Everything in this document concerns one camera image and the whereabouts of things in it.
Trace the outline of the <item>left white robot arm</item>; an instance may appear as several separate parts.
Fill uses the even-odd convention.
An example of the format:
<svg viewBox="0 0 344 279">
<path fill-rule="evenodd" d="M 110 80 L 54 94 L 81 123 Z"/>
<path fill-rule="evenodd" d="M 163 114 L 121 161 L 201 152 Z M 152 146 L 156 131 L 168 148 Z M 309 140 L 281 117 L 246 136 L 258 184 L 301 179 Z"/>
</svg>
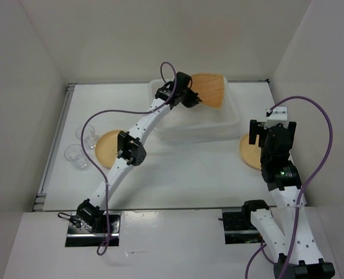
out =
<svg viewBox="0 0 344 279">
<path fill-rule="evenodd" d="M 114 164 L 107 174 L 102 175 L 103 185 L 78 206 L 74 225 L 91 233 L 99 230 L 108 212 L 110 197 L 126 175 L 146 159 L 144 144 L 157 124 L 177 105 L 192 108 L 201 101 L 198 94 L 192 91 L 192 77 L 180 71 L 173 81 L 158 88 L 149 109 L 134 112 L 135 115 L 142 116 L 136 124 L 129 130 L 118 133 Z"/>
</svg>

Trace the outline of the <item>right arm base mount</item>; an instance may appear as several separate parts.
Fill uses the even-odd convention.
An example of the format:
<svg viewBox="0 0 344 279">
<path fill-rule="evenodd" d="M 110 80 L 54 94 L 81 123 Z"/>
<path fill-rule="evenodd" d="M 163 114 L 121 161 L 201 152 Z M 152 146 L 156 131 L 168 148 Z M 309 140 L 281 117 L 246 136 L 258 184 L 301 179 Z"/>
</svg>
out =
<svg viewBox="0 0 344 279">
<path fill-rule="evenodd" d="M 261 223 L 273 218 L 270 207 L 263 200 L 246 201 L 240 208 L 222 209 L 226 244 L 250 244 L 267 238 L 267 232 Z"/>
</svg>

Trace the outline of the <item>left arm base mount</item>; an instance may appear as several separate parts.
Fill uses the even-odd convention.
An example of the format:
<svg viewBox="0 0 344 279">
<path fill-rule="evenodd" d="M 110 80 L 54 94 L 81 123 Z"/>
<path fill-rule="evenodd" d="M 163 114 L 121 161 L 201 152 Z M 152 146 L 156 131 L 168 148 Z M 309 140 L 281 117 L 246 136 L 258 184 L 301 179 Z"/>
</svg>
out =
<svg viewBox="0 0 344 279">
<path fill-rule="evenodd" d="M 65 247 L 95 247 L 100 245 L 108 235 L 106 217 L 103 218 L 99 227 L 94 230 L 79 221 L 78 217 L 73 212 L 69 214 L 59 212 L 58 218 L 65 219 L 69 222 Z M 109 221 L 111 233 L 109 246 L 118 246 L 121 215 L 110 214 Z"/>
</svg>

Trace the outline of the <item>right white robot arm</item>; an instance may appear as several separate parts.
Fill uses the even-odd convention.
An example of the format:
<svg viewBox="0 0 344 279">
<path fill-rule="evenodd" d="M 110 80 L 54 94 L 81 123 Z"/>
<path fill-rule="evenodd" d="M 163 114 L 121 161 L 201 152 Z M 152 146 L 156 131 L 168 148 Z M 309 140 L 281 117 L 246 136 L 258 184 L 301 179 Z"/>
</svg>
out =
<svg viewBox="0 0 344 279">
<path fill-rule="evenodd" d="M 249 144 L 260 147 L 261 176 L 273 197 L 280 224 L 264 200 L 246 201 L 241 223 L 255 228 L 273 257 L 275 278 L 332 278 L 335 268 L 320 252 L 307 218 L 302 182 L 290 160 L 296 123 L 267 127 L 251 120 Z"/>
</svg>

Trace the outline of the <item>woven bamboo basket tray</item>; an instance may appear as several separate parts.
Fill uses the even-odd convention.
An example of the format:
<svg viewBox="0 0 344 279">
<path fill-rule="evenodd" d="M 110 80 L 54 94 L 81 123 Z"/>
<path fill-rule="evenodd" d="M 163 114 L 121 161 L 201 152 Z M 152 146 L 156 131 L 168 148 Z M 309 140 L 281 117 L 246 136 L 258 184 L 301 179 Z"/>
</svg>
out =
<svg viewBox="0 0 344 279">
<path fill-rule="evenodd" d="M 222 107 L 225 93 L 225 82 L 222 74 L 193 74 L 191 89 L 198 94 L 203 105 L 211 109 Z"/>
</svg>

